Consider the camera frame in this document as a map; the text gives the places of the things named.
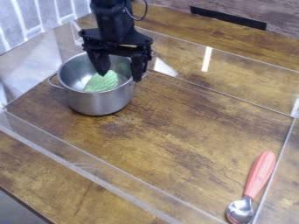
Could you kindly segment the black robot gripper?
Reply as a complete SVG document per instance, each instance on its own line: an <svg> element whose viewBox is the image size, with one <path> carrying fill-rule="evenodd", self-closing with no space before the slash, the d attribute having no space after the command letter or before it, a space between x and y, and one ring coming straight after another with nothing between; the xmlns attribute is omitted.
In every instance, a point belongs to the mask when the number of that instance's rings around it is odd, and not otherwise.
<svg viewBox="0 0 299 224"><path fill-rule="evenodd" d="M98 28L79 31L83 38L83 50L99 75L105 76L111 68L110 55L131 57L134 81L139 82L147 70L149 59L153 58L154 39L131 29L121 41L103 40Z"/></svg>

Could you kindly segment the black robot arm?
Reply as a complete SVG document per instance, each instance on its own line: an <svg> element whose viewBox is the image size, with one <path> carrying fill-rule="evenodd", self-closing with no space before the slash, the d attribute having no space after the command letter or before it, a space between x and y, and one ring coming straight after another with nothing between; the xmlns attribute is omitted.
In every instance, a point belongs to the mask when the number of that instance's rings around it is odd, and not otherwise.
<svg viewBox="0 0 299 224"><path fill-rule="evenodd" d="M79 35L91 63L105 76L111 68L111 55L130 58L133 78L139 82L153 59L154 39L137 30L135 21L143 20L147 12L137 18L131 0L91 0L90 8L98 27L82 29Z"/></svg>

